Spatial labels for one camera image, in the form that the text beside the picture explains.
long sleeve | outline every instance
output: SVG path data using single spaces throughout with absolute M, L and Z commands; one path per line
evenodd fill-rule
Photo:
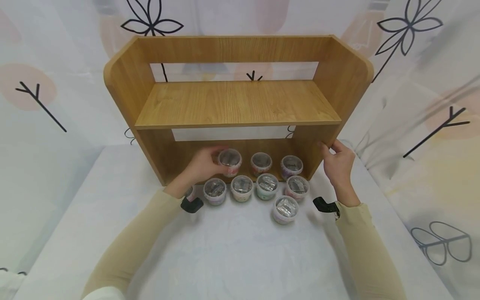
M 125 293 L 162 229 L 181 211 L 180 203 L 181 199 L 158 191 L 102 255 L 85 285 L 82 299 L 103 287 L 116 287 Z
M 366 204 L 346 207 L 336 202 L 336 225 L 347 249 L 348 261 L 361 299 L 407 299 L 400 276 L 390 258 Z

white tablecloth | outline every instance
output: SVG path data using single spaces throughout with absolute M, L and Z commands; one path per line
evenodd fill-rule
M 387 199 L 357 158 L 352 183 L 400 273 L 409 299 L 452 299 Z M 205 204 L 182 212 L 160 235 L 129 299 L 356 299 L 332 214 L 312 198 L 335 194 L 321 166 L 297 219 L 281 226 L 273 201 Z M 98 259 L 159 188 L 137 146 L 103 150 L 46 244 L 16 300 L 79 299 Z M 201 186 L 196 187 L 201 194 Z

wood grain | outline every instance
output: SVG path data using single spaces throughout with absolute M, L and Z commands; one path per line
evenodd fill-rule
M 295 148 L 301 152 L 305 160 L 305 166 L 309 167 L 308 170 L 304 170 L 308 179 L 312 178 L 323 159 L 317 142 L 332 145 L 372 82 L 372 78 L 372 63 L 333 36 L 327 50 L 322 54 L 313 81 L 342 122 L 339 125 L 295 128 L 292 139 Z
M 157 130 L 139 130 L 139 132 L 155 132 Z M 167 174 L 165 183 L 170 183 L 183 169 L 185 169 L 192 159 L 195 152 L 203 147 L 214 145 L 227 145 L 236 149 L 242 155 L 242 165 L 239 175 L 249 176 L 253 181 L 256 177 L 252 175 L 250 167 L 250 159 L 257 152 L 268 153 L 272 158 L 272 168 L 269 173 L 274 174 L 278 180 L 283 181 L 280 170 L 280 161 L 286 155 L 297 155 L 292 147 L 292 139 L 264 139 L 264 140 L 229 140 L 229 141 L 182 141 L 175 142 L 170 148 L 168 154 L 171 165 L 174 166 L 172 171 Z M 230 183 L 233 178 L 225 177 L 221 174 L 215 176 L 222 179 L 226 183 Z
M 339 124 L 311 80 L 157 83 L 137 129 Z
M 104 81 L 155 174 L 160 182 L 165 184 L 163 178 L 166 178 L 169 172 L 168 161 L 165 156 L 158 154 L 165 153 L 175 141 L 171 130 L 161 132 L 161 139 L 152 139 L 151 134 L 140 136 L 135 129 L 135 122 L 155 84 L 152 69 L 141 47 L 138 37 L 127 43 L 105 65 Z
M 150 63 L 318 61 L 312 81 L 155 83 Z M 250 175 L 255 152 L 304 162 L 311 179 L 373 78 L 372 64 L 334 36 L 134 37 L 105 66 L 115 103 L 162 184 L 203 146 L 227 144 Z M 176 142 L 171 128 L 297 125 L 292 139 Z
M 140 37 L 150 63 L 319 61 L 332 36 Z

plastic jar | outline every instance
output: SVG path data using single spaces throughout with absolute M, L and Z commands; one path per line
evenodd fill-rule
M 310 184 L 302 176 L 292 176 L 287 179 L 285 195 L 292 197 L 296 201 L 301 201 L 310 191 Z
M 280 162 L 282 168 L 282 178 L 287 180 L 289 177 L 299 175 L 303 171 L 303 162 L 294 155 L 287 155 Z
M 245 175 L 239 175 L 232 180 L 230 191 L 233 199 L 238 202 L 247 202 L 253 193 L 253 181 Z
M 204 196 L 211 205 L 220 205 L 227 197 L 227 185 L 221 179 L 212 178 L 204 184 Z
M 258 177 L 270 170 L 272 167 L 272 158 L 265 152 L 257 152 L 252 155 L 250 165 L 252 166 L 253 175 Z
M 275 219 L 278 224 L 288 224 L 295 220 L 299 208 L 299 204 L 292 197 L 280 196 L 275 200 L 273 205 L 273 219 Z
M 241 155 L 235 149 L 225 149 L 218 155 L 218 164 L 228 166 L 228 172 L 223 174 L 226 177 L 235 177 L 241 166 Z
M 260 200 L 272 200 L 278 191 L 278 179 L 269 173 L 260 175 L 256 184 L 257 196 Z
M 187 200 L 190 202 L 192 202 L 195 199 L 195 191 L 194 191 L 193 185 L 188 189 L 184 197 L 187 197 Z

black wrist strap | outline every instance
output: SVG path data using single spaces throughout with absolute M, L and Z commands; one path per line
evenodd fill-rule
M 313 200 L 313 204 L 322 213 L 336 213 L 340 217 L 340 211 L 335 203 L 327 203 L 322 197 Z
M 184 197 L 180 204 L 180 207 L 187 213 L 194 214 L 203 205 L 204 205 L 204 202 L 200 198 L 195 198 L 192 202 L 190 202 L 188 201 L 187 197 Z

